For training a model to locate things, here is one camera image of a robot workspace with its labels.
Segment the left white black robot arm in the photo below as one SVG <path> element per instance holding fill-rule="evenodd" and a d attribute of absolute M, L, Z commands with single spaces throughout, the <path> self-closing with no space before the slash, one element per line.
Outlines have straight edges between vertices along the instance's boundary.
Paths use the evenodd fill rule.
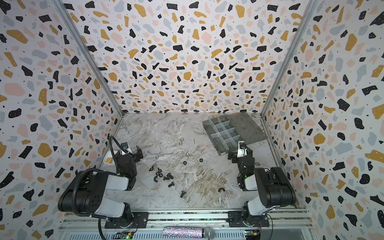
<path fill-rule="evenodd" d="M 106 229 L 144 229 L 149 213 L 133 212 L 128 203 L 105 196 L 105 191 L 131 191 L 136 183 L 136 163 L 143 158 L 142 150 L 132 154 L 115 154 L 118 173 L 100 169 L 80 171 L 61 195 L 58 209 L 78 217 L 106 220 Z"/>

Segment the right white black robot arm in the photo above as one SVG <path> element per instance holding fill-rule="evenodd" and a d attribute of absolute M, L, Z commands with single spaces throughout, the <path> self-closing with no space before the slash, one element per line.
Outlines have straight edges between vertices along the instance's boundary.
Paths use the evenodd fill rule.
<path fill-rule="evenodd" d="M 257 193 L 256 197 L 244 203 L 241 211 L 228 212 L 227 222 L 231 228 L 268 227 L 268 212 L 295 204 L 295 191 L 280 167 L 266 169 L 256 166 L 255 158 L 248 153 L 229 153 L 228 159 L 238 165 L 239 188 Z"/>

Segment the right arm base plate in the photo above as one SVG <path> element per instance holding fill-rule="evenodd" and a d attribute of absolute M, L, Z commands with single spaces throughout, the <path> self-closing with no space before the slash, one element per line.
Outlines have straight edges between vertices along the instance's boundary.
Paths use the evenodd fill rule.
<path fill-rule="evenodd" d="M 229 211 L 226 222 L 229 223 L 230 228 L 263 228 L 270 226 L 267 216 L 251 216 L 242 211 Z"/>

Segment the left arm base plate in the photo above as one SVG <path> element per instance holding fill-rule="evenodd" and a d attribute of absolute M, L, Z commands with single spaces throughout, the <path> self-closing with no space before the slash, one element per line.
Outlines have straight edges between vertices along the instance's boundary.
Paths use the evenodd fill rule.
<path fill-rule="evenodd" d="M 105 223 L 106 229 L 145 229 L 149 219 L 148 212 L 131 212 L 120 218 L 109 219 Z"/>

